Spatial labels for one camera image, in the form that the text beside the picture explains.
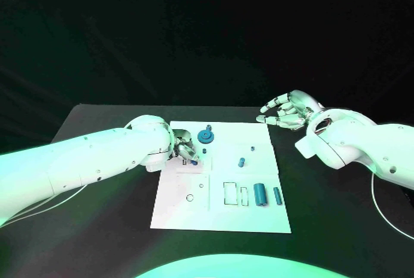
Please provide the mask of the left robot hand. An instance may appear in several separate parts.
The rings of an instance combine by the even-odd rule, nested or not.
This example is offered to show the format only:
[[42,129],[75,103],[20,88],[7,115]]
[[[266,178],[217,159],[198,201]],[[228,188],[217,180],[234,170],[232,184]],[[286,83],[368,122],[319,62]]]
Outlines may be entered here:
[[195,145],[192,143],[192,135],[188,130],[173,129],[173,152],[172,157],[182,157],[186,160],[199,161]]

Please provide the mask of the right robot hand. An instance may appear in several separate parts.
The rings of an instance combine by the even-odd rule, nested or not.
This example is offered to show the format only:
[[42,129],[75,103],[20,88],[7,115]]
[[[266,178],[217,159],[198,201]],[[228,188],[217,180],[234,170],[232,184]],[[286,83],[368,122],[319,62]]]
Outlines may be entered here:
[[266,103],[255,120],[258,123],[297,131],[323,111],[325,107],[317,100],[302,90],[293,90]]

